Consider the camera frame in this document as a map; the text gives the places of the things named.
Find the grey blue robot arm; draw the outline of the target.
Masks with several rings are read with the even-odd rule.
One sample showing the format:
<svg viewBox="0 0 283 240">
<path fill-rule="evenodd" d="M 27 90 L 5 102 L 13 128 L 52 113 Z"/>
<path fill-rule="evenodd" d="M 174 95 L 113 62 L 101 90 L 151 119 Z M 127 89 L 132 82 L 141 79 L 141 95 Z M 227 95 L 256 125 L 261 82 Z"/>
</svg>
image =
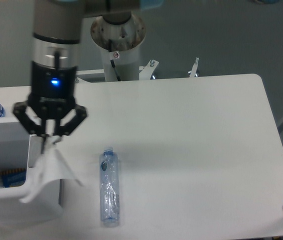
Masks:
<svg viewBox="0 0 283 240">
<path fill-rule="evenodd" d="M 94 19 L 90 34 L 105 54 L 105 80 L 139 80 L 139 46 L 146 27 L 133 12 L 161 5 L 160 0 L 36 0 L 30 93 L 13 106 L 25 130 L 45 142 L 48 120 L 54 121 L 53 135 L 61 138 L 87 117 L 74 97 L 85 18 Z"/>
</svg>

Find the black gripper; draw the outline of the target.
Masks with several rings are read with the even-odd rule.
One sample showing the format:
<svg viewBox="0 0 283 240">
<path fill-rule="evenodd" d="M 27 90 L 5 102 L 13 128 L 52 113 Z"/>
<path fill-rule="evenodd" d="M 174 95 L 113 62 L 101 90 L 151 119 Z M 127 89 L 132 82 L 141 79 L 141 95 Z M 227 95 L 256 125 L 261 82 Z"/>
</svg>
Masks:
<svg viewBox="0 0 283 240">
<path fill-rule="evenodd" d="M 16 102 L 12 113 L 30 135 L 41 138 L 40 153 L 44 154 L 47 140 L 47 119 L 55 120 L 53 136 L 69 136 L 88 117 L 87 109 L 76 104 L 74 98 L 77 67 L 59 68 L 31 62 L 31 91 L 27 101 Z M 30 107 L 40 119 L 36 123 L 27 114 Z M 61 120 L 71 111 L 71 120 L 61 125 Z"/>
</svg>

